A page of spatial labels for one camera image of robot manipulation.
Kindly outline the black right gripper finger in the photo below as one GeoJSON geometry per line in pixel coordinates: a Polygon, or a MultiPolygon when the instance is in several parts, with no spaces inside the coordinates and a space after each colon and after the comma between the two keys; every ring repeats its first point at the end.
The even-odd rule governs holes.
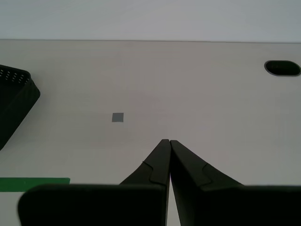
{"type": "Polygon", "coordinates": [[[164,226],[171,145],[163,139],[118,185],[48,184],[18,202],[23,226],[164,226]]]}
{"type": "Polygon", "coordinates": [[[300,186],[246,186],[180,142],[170,142],[171,181],[182,226],[297,226],[300,186]]]}

